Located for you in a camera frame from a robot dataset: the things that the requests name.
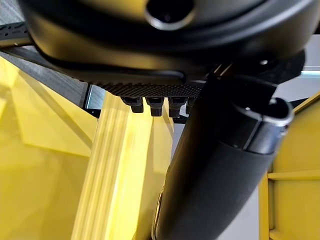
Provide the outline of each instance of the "gray surface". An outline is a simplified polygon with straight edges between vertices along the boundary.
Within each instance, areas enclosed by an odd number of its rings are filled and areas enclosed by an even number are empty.
[[[0,25],[19,21],[23,21],[23,17],[16,0],[0,0]],[[0,52],[0,56],[74,104],[82,107],[87,88],[86,83],[2,52]]]

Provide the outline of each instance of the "yellow ribbed beam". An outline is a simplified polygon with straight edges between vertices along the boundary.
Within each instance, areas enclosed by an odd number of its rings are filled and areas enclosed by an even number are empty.
[[[276,172],[269,173],[268,179],[274,181],[281,180],[320,180],[319,170],[305,170],[305,171],[292,171],[292,172]]]
[[[259,185],[259,240],[269,240],[268,177],[263,176]]]
[[[173,123],[132,113],[106,94],[93,143],[73,240],[147,240],[170,163]]]

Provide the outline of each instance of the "yellow frame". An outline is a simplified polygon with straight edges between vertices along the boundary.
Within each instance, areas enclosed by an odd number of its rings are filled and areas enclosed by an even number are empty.
[[[297,106],[294,109],[295,114],[302,114],[303,110],[305,110],[306,108],[310,107],[312,104],[315,104],[317,101],[319,101],[320,99],[320,92],[318,92],[316,95],[314,95],[313,97],[310,97],[309,99],[307,99],[306,101],[304,101],[302,104],[300,104],[299,106]],[[317,161],[318,161],[318,165],[320,165],[320,160],[316,159],[318,157],[318,155],[314,155],[314,160],[316,161],[316,163],[313,165],[317,165]],[[271,171],[272,169],[270,169],[270,171],[268,173],[266,173],[264,175],[264,177],[262,178],[259,187],[258,187],[258,191],[259,191],[259,240],[295,240],[295,239],[288,239],[289,237],[286,236],[286,233],[284,232],[279,232],[276,228],[275,228],[275,214],[277,214],[275,206],[274,206],[274,200],[273,200],[273,195],[274,195],[274,186],[273,186],[273,181],[294,181],[294,183],[296,185],[300,184],[298,181],[312,181],[313,183],[315,183],[315,181],[317,181],[316,184],[318,184],[318,187],[316,187],[316,189],[318,189],[318,192],[320,193],[320,169],[316,168],[316,169],[306,169],[306,170],[288,170],[288,171],[284,171],[284,172],[277,172],[274,173]],[[320,202],[318,205],[315,206],[311,206],[314,209],[314,215],[313,216],[309,216],[310,219],[314,219],[314,222],[319,221],[319,217],[320,216],[320,211],[317,212],[316,209],[319,209],[320,206]],[[312,233],[313,237],[316,238],[317,233]]]

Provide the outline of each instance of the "black plastic housing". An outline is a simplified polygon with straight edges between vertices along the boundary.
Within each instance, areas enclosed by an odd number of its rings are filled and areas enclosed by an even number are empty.
[[[93,76],[91,83],[100,86],[149,83],[153,71],[182,73],[169,85],[184,85],[203,80],[217,62],[288,58],[314,33],[320,10],[319,0],[266,0],[225,21],[161,31],[75,0],[19,3],[43,56],[67,75],[86,82]],[[156,84],[167,80],[159,76]]]

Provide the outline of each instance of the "yellow structure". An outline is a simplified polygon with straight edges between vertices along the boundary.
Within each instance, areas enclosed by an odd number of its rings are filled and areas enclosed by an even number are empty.
[[[320,239],[320,93],[295,112],[259,187],[260,240]],[[0,240],[148,240],[171,159],[167,102],[162,115],[107,94],[97,121],[0,58]]]
[[[98,121],[0,58],[0,240],[147,240],[173,122],[144,112],[107,94]]]
[[[294,111],[259,186],[260,240],[320,240],[320,93]]]
[[[105,98],[73,240],[148,240],[171,159],[173,122]]]
[[[69,240],[97,119],[0,58],[0,240]]]

